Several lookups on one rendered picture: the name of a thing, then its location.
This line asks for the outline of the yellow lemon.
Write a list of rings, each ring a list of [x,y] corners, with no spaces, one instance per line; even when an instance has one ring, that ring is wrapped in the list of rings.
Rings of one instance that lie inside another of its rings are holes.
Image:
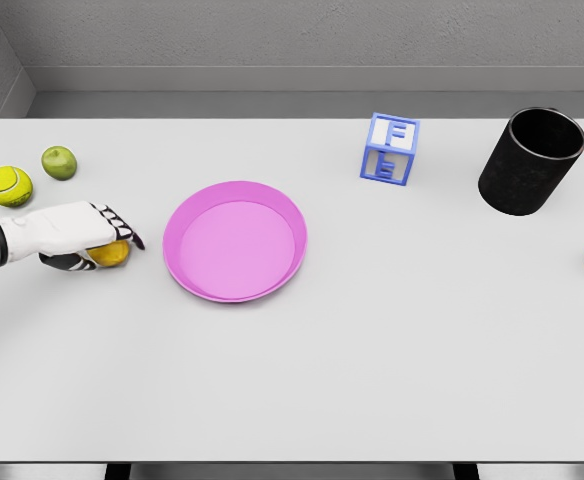
[[[100,267],[116,267],[127,261],[130,246],[127,240],[116,240],[101,247],[87,249],[86,253]]]

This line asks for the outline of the black cylindrical cup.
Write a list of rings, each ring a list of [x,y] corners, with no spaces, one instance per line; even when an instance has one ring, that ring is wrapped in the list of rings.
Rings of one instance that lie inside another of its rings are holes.
[[[529,107],[508,120],[478,179],[483,200],[513,216],[537,212],[584,151],[584,131],[570,116]]]

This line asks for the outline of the green apple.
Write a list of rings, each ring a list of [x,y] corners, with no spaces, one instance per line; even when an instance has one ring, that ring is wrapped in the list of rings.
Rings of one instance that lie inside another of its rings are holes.
[[[50,177],[61,181],[71,179],[78,167],[75,155],[63,146],[47,148],[41,155],[41,164]]]

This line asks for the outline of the pink round plate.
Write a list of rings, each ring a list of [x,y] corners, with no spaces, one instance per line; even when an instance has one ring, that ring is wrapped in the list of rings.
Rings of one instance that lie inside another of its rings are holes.
[[[307,244],[305,218],[288,196],[265,184],[229,181],[183,201],[167,222],[162,247],[168,271],[185,290],[241,303],[287,283]]]

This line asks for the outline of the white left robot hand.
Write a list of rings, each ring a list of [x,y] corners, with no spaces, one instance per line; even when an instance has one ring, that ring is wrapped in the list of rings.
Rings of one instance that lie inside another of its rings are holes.
[[[106,268],[98,266],[86,250],[116,240],[127,240],[130,254],[132,246],[145,249],[139,234],[108,205],[80,201],[46,208],[41,213],[46,233],[38,258],[48,267],[67,272]]]

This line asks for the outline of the yellow tennis ball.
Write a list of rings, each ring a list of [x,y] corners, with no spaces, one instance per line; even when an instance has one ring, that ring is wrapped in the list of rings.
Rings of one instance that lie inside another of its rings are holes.
[[[14,166],[0,167],[0,206],[17,208],[26,204],[33,194],[29,175]]]

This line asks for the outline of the blue white letter block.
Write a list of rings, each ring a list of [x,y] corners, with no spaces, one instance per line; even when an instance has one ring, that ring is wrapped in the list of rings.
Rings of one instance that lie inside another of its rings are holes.
[[[374,112],[360,177],[405,186],[416,157],[419,133],[419,120]]]

